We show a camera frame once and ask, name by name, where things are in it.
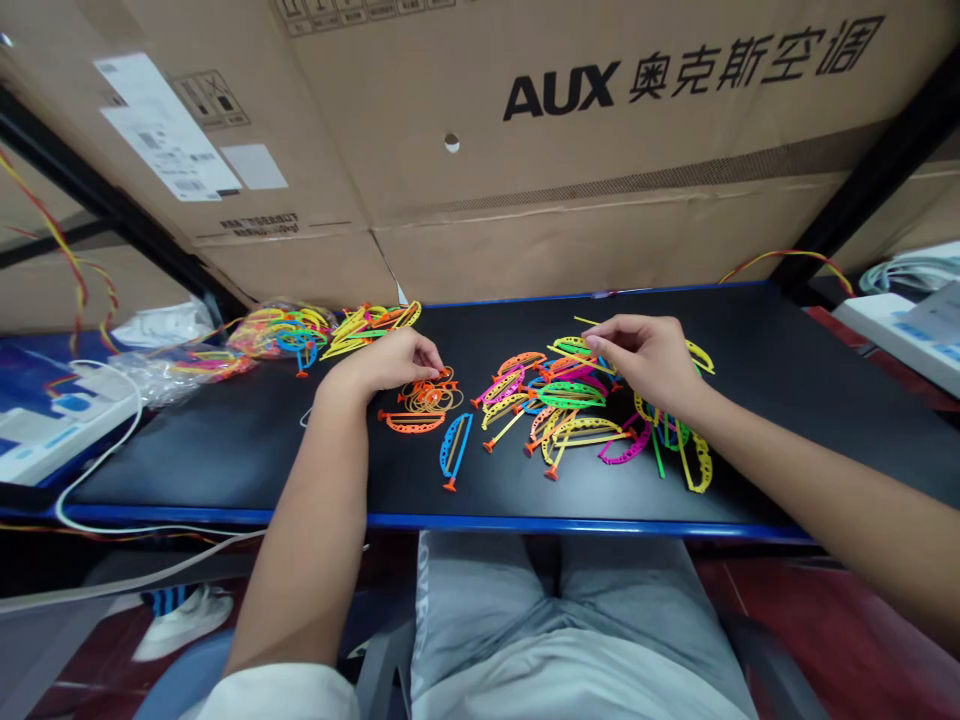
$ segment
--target barcode sticker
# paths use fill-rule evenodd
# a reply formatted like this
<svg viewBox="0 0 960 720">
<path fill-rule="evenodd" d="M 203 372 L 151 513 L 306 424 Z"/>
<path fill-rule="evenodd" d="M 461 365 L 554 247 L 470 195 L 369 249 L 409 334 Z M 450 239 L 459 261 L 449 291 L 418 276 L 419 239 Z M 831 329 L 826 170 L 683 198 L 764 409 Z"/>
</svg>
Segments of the barcode sticker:
<svg viewBox="0 0 960 720">
<path fill-rule="evenodd" d="M 206 190 L 199 180 L 174 180 L 173 184 L 178 190 Z"/>
<path fill-rule="evenodd" d="M 211 187 L 203 172 L 207 163 L 193 159 L 210 153 L 190 152 L 190 138 L 180 134 L 176 123 L 135 107 L 102 108 L 100 112 L 178 200 L 220 202 L 219 188 Z"/>
<path fill-rule="evenodd" d="M 128 106 L 100 112 L 178 200 L 219 202 L 217 191 L 243 187 L 146 54 L 94 65 Z"/>
</svg>

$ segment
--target white sneaker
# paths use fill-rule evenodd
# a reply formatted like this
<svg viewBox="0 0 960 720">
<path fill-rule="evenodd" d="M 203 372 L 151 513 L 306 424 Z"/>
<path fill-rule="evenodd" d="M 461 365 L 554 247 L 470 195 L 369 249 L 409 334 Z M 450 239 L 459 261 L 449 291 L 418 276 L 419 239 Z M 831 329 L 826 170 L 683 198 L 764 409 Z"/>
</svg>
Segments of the white sneaker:
<svg viewBox="0 0 960 720">
<path fill-rule="evenodd" d="M 223 625 L 233 610 L 233 598 L 218 597 L 211 590 L 209 585 L 201 585 L 176 610 L 154 618 L 133 653 L 133 661 L 157 660 Z"/>
</svg>

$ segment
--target blue table edge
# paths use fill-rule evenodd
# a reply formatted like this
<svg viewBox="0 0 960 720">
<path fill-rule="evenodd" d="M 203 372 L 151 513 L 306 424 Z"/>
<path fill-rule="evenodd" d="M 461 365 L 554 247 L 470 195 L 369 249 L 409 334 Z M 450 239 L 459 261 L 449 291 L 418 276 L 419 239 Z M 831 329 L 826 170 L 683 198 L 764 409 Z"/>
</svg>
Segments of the blue table edge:
<svg viewBox="0 0 960 720">
<path fill-rule="evenodd" d="M 136 505 L 72 505 L 69 516 L 84 522 L 123 521 L 207 523 L 263 527 L 273 510 L 190 508 Z M 597 533 L 615 535 L 669 535 L 677 537 L 742 538 L 813 543 L 797 526 L 740 525 L 735 523 L 668 522 L 662 520 L 592 520 L 583 518 L 491 517 L 483 515 L 411 515 L 369 513 L 373 530 L 448 530 L 477 532 Z"/>
</svg>

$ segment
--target gray pants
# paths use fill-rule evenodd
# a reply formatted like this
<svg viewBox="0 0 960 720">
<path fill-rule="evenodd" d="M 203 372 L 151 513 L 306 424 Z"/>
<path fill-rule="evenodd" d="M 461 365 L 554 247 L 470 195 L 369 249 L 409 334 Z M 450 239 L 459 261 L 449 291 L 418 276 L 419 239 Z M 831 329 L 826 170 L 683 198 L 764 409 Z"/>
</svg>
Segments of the gray pants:
<svg viewBox="0 0 960 720">
<path fill-rule="evenodd" d="M 577 628 L 655 650 L 756 717 L 681 541 L 565 536 L 561 543 L 560 597 L 551 597 L 518 535 L 420 534 L 414 700 L 510 643 Z"/>
</svg>

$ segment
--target aux logo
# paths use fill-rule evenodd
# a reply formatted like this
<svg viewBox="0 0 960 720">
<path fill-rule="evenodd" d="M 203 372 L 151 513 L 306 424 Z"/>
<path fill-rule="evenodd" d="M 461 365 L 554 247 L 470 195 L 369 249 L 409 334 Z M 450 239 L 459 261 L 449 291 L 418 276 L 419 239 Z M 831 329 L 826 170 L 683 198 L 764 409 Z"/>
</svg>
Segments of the aux logo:
<svg viewBox="0 0 960 720">
<path fill-rule="evenodd" d="M 513 81 L 513 89 L 510 91 L 503 121 L 507 122 L 514 115 L 521 113 L 530 113 L 533 117 L 541 117 L 544 111 L 547 115 L 566 115 L 574 110 L 586 110 L 594 100 L 600 103 L 600 107 L 610 107 L 613 105 L 613 98 L 610 97 L 607 83 L 610 82 L 610 78 L 618 67 L 620 67 L 619 60 L 610 63 L 603 72 L 600 72 L 600 68 L 596 65 L 573 68 L 570 71 L 570 84 L 566 93 L 566 103 L 563 106 L 557 105 L 557 73 L 543 74 L 543 103 L 540 102 L 537 87 L 530 76 L 521 75 Z M 590 92 L 581 103 L 580 93 L 584 78 L 590 84 Z"/>
</svg>

